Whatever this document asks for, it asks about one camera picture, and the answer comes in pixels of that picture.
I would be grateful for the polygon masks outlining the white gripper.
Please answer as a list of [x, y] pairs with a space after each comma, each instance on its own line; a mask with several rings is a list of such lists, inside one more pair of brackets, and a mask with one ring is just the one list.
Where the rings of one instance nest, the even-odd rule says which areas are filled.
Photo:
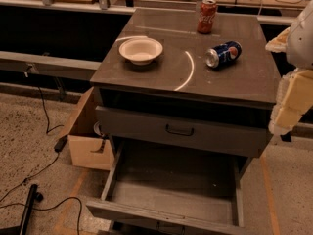
[[285, 135], [313, 107], [313, 9], [305, 8], [291, 24], [270, 40], [265, 49], [287, 53], [290, 64], [301, 68], [284, 75], [279, 83], [269, 131]]

